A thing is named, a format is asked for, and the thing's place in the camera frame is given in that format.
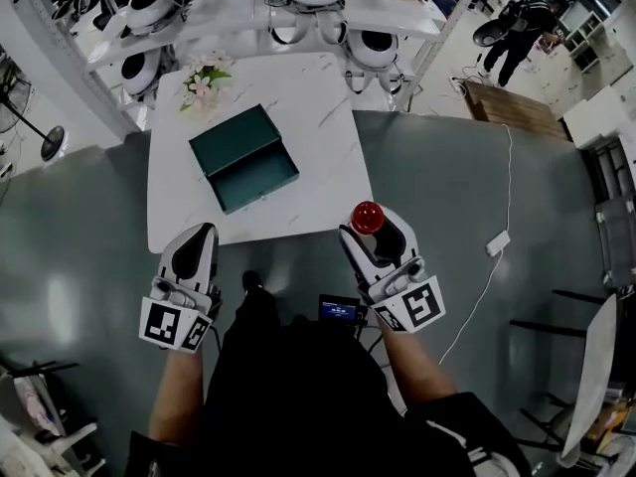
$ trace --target black shoe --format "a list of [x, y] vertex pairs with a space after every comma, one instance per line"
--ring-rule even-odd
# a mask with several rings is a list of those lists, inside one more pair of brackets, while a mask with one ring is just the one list
[[262, 288], [260, 276], [253, 270], [247, 270], [242, 274], [242, 289], [245, 290], [245, 293], [248, 293], [255, 288]]

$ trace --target person's arm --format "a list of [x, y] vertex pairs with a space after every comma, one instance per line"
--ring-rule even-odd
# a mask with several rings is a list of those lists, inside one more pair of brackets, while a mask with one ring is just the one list
[[455, 385], [424, 352], [413, 334], [399, 334], [381, 319], [389, 362], [407, 407], [457, 393]]
[[550, 32], [544, 32], [544, 39], [547, 43], [560, 43], [560, 37], [557, 34], [551, 34]]
[[203, 408], [201, 351], [170, 350], [155, 399], [148, 436], [170, 445], [185, 446], [192, 439]]

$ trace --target red ball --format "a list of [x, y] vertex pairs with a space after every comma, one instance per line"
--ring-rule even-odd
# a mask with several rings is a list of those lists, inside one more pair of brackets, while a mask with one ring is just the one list
[[362, 202], [351, 215], [351, 226], [362, 235], [372, 235], [385, 223], [382, 207], [374, 202]]

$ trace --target white cord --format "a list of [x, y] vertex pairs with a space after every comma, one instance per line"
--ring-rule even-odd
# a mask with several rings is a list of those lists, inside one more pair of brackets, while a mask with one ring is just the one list
[[[464, 86], [459, 84], [459, 83], [458, 84], [454, 84], [451, 79], [448, 79], [448, 82], [453, 87], [453, 90], [455, 90], [456, 86], [459, 86], [461, 88], [461, 95], [459, 97], [453, 97], [452, 95], [448, 95], [447, 93], [443, 93], [439, 97], [440, 98], [446, 97], [446, 98], [453, 99], [453, 100], [464, 100], [466, 98], [466, 95], [468, 94], [468, 92], [466, 91], [466, 88], [464, 88]], [[428, 105], [428, 109], [430, 109], [436, 115], [439, 114], [437, 111], [435, 111], [435, 109], [430, 104]]]
[[[513, 183], [513, 176], [512, 176], [513, 136], [510, 133], [510, 128], [508, 127], [508, 125], [503, 124], [503, 126], [506, 127], [506, 130], [508, 131], [508, 139], [510, 140], [510, 145], [508, 147], [508, 206], [507, 206], [507, 209], [506, 209], [506, 232], [509, 233], [510, 232], [511, 188], [512, 188], [512, 183]], [[461, 336], [461, 333], [466, 328], [466, 326], [468, 325], [468, 323], [472, 319], [473, 315], [477, 311], [477, 306], [479, 305], [481, 300], [486, 295], [486, 292], [488, 291], [488, 286], [490, 286], [490, 281], [492, 280], [493, 275], [495, 274], [495, 270], [497, 270], [497, 267], [499, 266], [499, 263], [501, 263], [501, 260], [502, 260], [503, 257], [504, 257], [504, 251], [502, 250], [501, 253], [499, 254], [499, 257], [497, 258], [497, 262], [495, 263], [495, 266], [493, 267], [493, 269], [490, 271], [490, 274], [488, 275], [488, 280], [486, 281], [486, 286], [484, 286], [484, 290], [481, 292], [481, 295], [479, 295], [479, 298], [477, 299], [477, 302], [475, 302], [475, 306], [473, 307], [473, 310], [468, 315], [468, 318], [466, 318], [466, 321], [463, 323], [463, 325], [459, 329], [459, 332], [457, 332], [457, 335], [455, 336], [455, 339], [453, 339], [453, 342], [450, 344], [448, 349], [444, 352], [444, 355], [442, 355], [441, 359], [439, 359], [439, 364], [440, 365], [444, 361], [446, 356], [450, 353], [450, 351], [453, 349], [453, 347], [455, 346], [455, 343], [457, 343], [457, 341], [459, 340], [459, 336]]]

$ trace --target chair leg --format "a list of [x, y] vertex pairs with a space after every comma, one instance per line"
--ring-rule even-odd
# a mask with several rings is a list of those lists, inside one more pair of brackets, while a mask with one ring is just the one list
[[91, 477], [91, 475], [93, 475], [97, 470], [99, 470], [99, 468], [101, 468], [105, 464], [106, 464], [106, 460], [103, 458], [100, 459], [96, 465], [91, 466], [87, 470], [84, 470], [85, 477]]
[[77, 366], [79, 366], [78, 363], [72, 363], [50, 367], [50, 364], [54, 363], [55, 361], [51, 361], [50, 363], [43, 364], [42, 366], [36, 366], [34, 368], [28, 368], [26, 370], [12, 371], [10, 374], [13, 378], [33, 377], [34, 375], [50, 375], [51, 373], [55, 373], [57, 371], [68, 370], [70, 368], [76, 368]]
[[583, 302], [590, 302], [591, 304], [603, 305], [605, 303], [604, 298], [592, 297], [591, 295], [583, 295], [582, 293], [575, 293], [567, 290], [553, 290], [553, 293], [560, 295], [561, 297], [573, 298], [575, 300], [582, 300]]
[[65, 436], [64, 438], [58, 438], [54, 442], [51, 442], [48, 446], [54, 452], [58, 454], [63, 454], [67, 450], [69, 450], [73, 445], [78, 443], [81, 439], [90, 435], [92, 432], [97, 430], [97, 424], [92, 422], [90, 424], [85, 425], [83, 428], [78, 429], [75, 433]]
[[524, 329], [537, 330], [539, 332], [548, 332], [550, 334], [560, 334], [561, 336], [571, 336], [575, 338], [584, 338], [587, 332], [580, 329], [570, 329], [568, 327], [556, 327], [545, 323], [524, 322], [521, 320], [511, 320], [511, 325], [523, 327]]
[[541, 422], [524, 408], [521, 408], [520, 412], [527, 420], [529, 420], [532, 424], [534, 424], [541, 431], [543, 431], [547, 436], [549, 436], [552, 440], [554, 440], [557, 443], [558, 447], [560, 448], [563, 447], [563, 439], [560, 436], [558, 436], [554, 431], [552, 431], [545, 422]]
[[514, 438], [517, 445], [526, 445], [526, 447], [534, 447], [536, 449], [549, 450], [550, 452], [560, 452], [560, 446], [555, 443], [546, 443], [544, 441], [524, 440], [522, 438]]
[[567, 408], [568, 406], [571, 406], [571, 404], [565, 402], [564, 400], [556, 397], [554, 394], [551, 393], [546, 393], [546, 398], [548, 398], [550, 400], [550, 403], [554, 406], [559, 406], [561, 408]]

